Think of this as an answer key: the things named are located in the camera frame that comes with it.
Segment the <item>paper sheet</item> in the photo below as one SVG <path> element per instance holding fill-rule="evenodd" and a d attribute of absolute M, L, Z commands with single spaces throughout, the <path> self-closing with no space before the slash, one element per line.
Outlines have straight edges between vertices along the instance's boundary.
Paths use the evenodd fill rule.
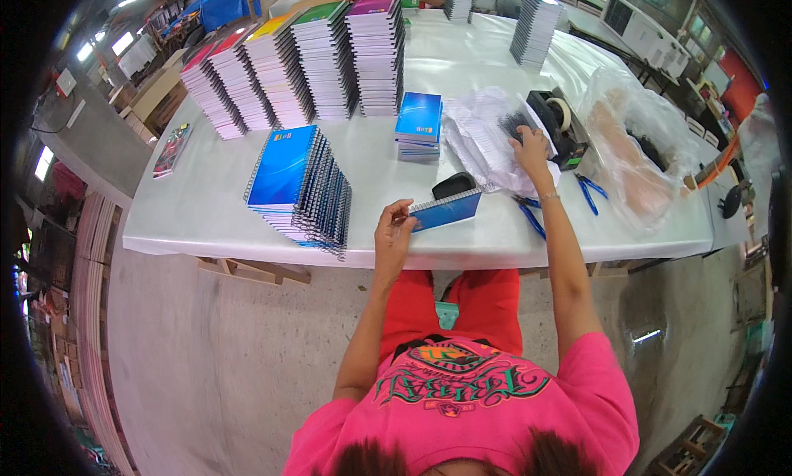
<path fill-rule="evenodd" d="M 523 97 L 517 94 L 510 98 L 497 86 L 474 90 L 445 101 L 441 135 L 443 143 L 459 157 L 464 169 L 478 184 L 491 182 L 520 196 L 537 197 L 533 182 L 514 159 L 508 136 L 497 125 L 498 119 L 517 110 L 532 115 L 548 138 L 553 152 L 556 152 L 547 130 Z M 441 171 L 443 175 L 447 174 L 449 166 L 448 159 L 444 161 L 441 158 L 438 177 Z M 554 183 L 558 184 L 561 177 L 559 166 L 548 161 L 547 167 Z"/>

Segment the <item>woman's left hand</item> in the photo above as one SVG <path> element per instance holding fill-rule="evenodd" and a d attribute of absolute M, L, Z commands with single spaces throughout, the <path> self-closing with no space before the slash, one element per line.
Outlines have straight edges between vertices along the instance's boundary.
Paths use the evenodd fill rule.
<path fill-rule="evenodd" d="M 417 222 L 410 216 L 409 206 L 413 200 L 399 200 L 385 206 L 374 232 L 374 285 L 388 291 L 404 268 L 410 234 Z"/>

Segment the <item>graphic print on shirt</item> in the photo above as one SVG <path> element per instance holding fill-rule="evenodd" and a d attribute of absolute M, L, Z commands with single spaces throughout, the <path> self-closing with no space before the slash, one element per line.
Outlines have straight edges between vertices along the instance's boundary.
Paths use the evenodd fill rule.
<path fill-rule="evenodd" d="M 452 341 L 426 344 L 407 351 L 376 382 L 374 403 L 395 399 L 408 404 L 424 402 L 424 409 L 459 417 L 477 406 L 493 407 L 516 398 L 539 394 L 549 383 L 547 372 L 487 345 L 481 351 Z"/>

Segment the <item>blue pliers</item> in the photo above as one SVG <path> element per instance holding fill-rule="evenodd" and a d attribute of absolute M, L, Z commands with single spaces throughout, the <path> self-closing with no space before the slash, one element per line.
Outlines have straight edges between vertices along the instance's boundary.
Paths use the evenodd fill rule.
<path fill-rule="evenodd" d="M 575 177 L 577 177 L 577 183 L 580 185 L 580 190 L 583 191 L 583 196 L 585 196 L 586 202 L 589 203 L 589 208 L 592 209 L 592 212 L 594 212 L 595 216 L 599 216 L 599 211 L 596 209 L 592 195 L 589 193 L 589 187 L 597 191 L 599 194 L 602 194 L 606 200 L 608 199 L 608 193 L 605 192 L 605 189 L 602 189 L 599 187 L 599 185 L 595 184 L 587 177 L 583 177 L 580 174 L 575 174 Z"/>
<path fill-rule="evenodd" d="M 520 207 L 520 211 L 525 214 L 525 218 L 528 219 L 528 222 L 531 226 L 536 229 L 536 233 L 540 235 L 540 237 L 547 241 L 547 235 L 545 234 L 544 227 L 540 224 L 540 221 L 536 219 L 533 213 L 530 212 L 530 207 L 537 207 L 540 210 L 542 209 L 542 204 L 538 200 L 532 200 L 528 197 L 520 197 L 520 196 L 512 196 L 512 199 L 517 202 L 517 206 Z"/>

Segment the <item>red pants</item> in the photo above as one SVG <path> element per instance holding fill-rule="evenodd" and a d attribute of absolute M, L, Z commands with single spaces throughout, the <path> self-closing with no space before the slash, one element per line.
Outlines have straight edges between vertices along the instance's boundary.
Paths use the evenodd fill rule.
<path fill-rule="evenodd" d="M 383 362 L 405 342 L 436 333 L 472 340 L 484 338 L 515 356 L 523 354 L 517 322 L 520 277 L 516 269 L 463 272 L 451 286 L 448 301 L 460 305 L 453 330 L 441 330 L 429 270 L 402 270 L 388 298 L 382 329 Z"/>

